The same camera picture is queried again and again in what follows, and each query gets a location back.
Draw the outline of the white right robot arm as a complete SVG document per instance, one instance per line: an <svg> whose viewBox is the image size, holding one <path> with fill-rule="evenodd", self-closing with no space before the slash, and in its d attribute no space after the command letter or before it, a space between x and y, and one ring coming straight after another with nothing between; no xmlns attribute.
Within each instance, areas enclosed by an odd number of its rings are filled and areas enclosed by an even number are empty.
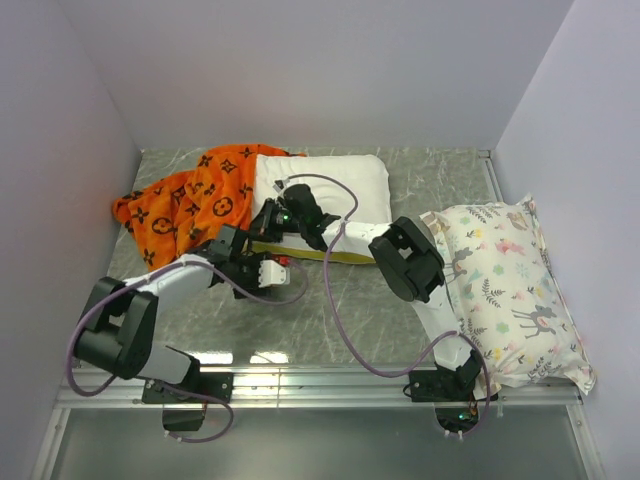
<svg viewBox="0 0 640 480"><path fill-rule="evenodd" d="M407 217L392 223L354 222L351 217L358 209L357 199L351 210L339 216L324 212L306 184L278 187L278 197L264 202L251 221L249 232L254 239L266 243L279 243L286 233L298 234L311 249L324 254L323 277L332 316L358 363L375 375L396 378L409 374L433 354L446 396L460 400L472 392L484 361L472 341L457 329L445 282L445 261L418 225ZM390 372L373 367L346 334L329 279L330 257L338 249L369 254L392 293L408 303L421 321L431 343L406 369Z"/></svg>

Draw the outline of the orange patterned pillowcase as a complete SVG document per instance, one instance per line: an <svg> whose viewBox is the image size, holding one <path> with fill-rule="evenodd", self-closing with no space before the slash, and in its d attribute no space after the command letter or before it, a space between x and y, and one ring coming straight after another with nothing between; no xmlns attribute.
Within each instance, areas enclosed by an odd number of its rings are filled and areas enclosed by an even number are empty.
<svg viewBox="0 0 640 480"><path fill-rule="evenodd" d="M113 217L132 236L149 271L214 239L225 224L249 227L260 155L291 154L264 144L218 146L201 154L194 169L113 202Z"/></svg>

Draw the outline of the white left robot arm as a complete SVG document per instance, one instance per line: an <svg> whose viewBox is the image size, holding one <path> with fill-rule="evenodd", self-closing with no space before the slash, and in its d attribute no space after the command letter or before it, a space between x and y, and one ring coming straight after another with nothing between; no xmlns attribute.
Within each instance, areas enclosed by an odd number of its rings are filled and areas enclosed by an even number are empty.
<svg viewBox="0 0 640 480"><path fill-rule="evenodd" d="M157 317L191 295L225 283L237 297L259 300L265 275L278 265L267 253L245 250L247 233L225 225L213 240L151 273L128 280L100 279L67 346L66 374L76 358L113 378L153 379L179 402L195 399L201 377L193 356L154 341Z"/></svg>

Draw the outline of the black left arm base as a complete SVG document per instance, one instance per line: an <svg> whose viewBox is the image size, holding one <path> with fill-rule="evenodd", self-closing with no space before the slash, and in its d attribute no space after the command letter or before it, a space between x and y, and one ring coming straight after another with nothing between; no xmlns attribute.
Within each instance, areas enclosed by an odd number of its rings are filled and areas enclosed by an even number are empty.
<svg viewBox="0 0 640 480"><path fill-rule="evenodd" d="M141 403L162 408L161 422L167 437L202 444L221 438L233 426L233 386L234 374L230 372L200 372L178 385L147 379ZM222 407L228 413L226 424L215 434L197 437L213 407Z"/></svg>

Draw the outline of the white pillow yellow edge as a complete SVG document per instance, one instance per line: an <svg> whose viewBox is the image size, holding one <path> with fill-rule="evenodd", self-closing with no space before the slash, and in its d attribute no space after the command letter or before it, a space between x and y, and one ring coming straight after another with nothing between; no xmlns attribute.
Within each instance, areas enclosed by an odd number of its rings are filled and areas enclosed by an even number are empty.
<svg viewBox="0 0 640 480"><path fill-rule="evenodd" d="M355 203L347 191L334 183L316 177L305 178L305 173L326 175L343 183L358 201ZM346 264L374 262L368 245L353 240L351 235L358 223L392 222L389 174L382 160L371 154L319 157L259 154L256 158L252 218L258 216L267 199L277 196L275 182L286 178L292 185L308 184L316 203L325 213L343 216L356 204L358 209L350 217L346 233L332 250L330 260Z"/></svg>

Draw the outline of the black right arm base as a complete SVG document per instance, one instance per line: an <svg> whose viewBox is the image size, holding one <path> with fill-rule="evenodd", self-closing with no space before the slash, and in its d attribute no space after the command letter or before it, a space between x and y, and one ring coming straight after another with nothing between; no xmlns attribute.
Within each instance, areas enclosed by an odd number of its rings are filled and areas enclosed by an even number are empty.
<svg viewBox="0 0 640 480"><path fill-rule="evenodd" d="M480 425L479 404L487 400L486 394L474 392L480 372L480 367L469 371L439 366L435 370L414 370L409 373L403 394L412 403L436 404L436 421L445 434L463 438Z"/></svg>

